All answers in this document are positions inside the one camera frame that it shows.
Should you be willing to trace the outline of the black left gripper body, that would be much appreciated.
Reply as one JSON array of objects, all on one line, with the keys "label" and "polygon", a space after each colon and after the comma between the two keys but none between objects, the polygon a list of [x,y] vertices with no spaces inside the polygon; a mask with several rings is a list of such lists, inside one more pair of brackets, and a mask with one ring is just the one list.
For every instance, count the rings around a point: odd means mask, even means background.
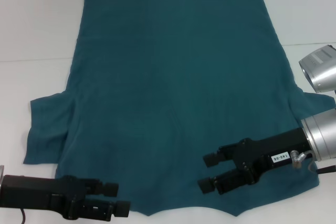
[{"label": "black left gripper body", "polygon": [[1,207],[49,210],[76,220],[82,217],[86,192],[84,182],[73,176],[46,179],[6,175],[1,184]]}]

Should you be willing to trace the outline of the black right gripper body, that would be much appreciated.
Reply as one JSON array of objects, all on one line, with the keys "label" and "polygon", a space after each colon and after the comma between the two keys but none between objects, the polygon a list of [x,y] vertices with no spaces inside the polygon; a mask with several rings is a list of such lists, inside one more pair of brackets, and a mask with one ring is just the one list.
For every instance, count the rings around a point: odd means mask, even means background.
[{"label": "black right gripper body", "polygon": [[311,150],[302,128],[263,140],[246,138],[238,143],[233,161],[245,185],[259,181],[263,173],[292,163],[290,152]]}]

